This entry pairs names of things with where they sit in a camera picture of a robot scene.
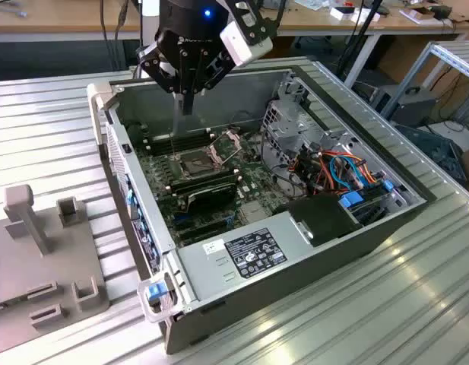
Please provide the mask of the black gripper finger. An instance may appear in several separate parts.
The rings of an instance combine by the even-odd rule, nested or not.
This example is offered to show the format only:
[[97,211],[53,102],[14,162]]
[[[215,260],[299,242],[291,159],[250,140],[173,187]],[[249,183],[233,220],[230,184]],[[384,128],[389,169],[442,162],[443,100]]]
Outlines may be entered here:
[[230,54],[225,50],[219,53],[202,49],[197,66],[193,70],[192,85],[187,93],[187,113],[192,114],[195,95],[204,89],[216,86],[234,67]]
[[138,66],[168,94],[173,94],[174,110],[178,114],[189,114],[189,92],[182,89],[180,73],[165,58],[157,43],[142,46],[137,50]]

